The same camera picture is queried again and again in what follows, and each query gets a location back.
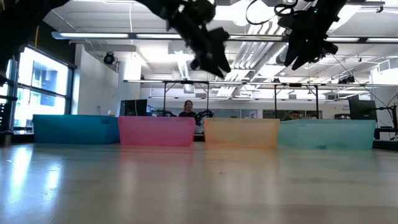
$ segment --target translucent plastic bin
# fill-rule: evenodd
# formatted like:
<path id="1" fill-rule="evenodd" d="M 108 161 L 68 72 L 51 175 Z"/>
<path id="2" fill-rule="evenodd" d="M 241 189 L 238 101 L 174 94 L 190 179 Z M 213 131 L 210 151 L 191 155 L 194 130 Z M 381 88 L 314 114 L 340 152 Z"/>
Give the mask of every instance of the translucent plastic bin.
<path id="1" fill-rule="evenodd" d="M 119 142 L 118 119 L 91 115 L 33 115 L 34 139 L 52 144 Z"/>
<path id="2" fill-rule="evenodd" d="M 120 116 L 122 145 L 190 146 L 195 135 L 193 118 Z"/>
<path id="3" fill-rule="evenodd" d="M 207 146 L 276 149 L 278 119 L 207 118 Z"/>
<path id="4" fill-rule="evenodd" d="M 280 124 L 278 145 L 296 149 L 372 149 L 376 122 L 295 120 Z"/>

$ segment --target teal bin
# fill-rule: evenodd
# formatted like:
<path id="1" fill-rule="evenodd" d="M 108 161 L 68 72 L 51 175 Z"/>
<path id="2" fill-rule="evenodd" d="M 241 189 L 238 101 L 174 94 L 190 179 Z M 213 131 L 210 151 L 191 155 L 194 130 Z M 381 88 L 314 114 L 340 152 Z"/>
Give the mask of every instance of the teal bin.
<path id="1" fill-rule="evenodd" d="M 278 146 L 294 149 L 372 149 L 376 121 L 303 119 L 280 123 Z"/>
<path id="2" fill-rule="evenodd" d="M 118 119 L 94 115 L 33 115 L 34 139 L 52 144 L 119 142 Z"/>

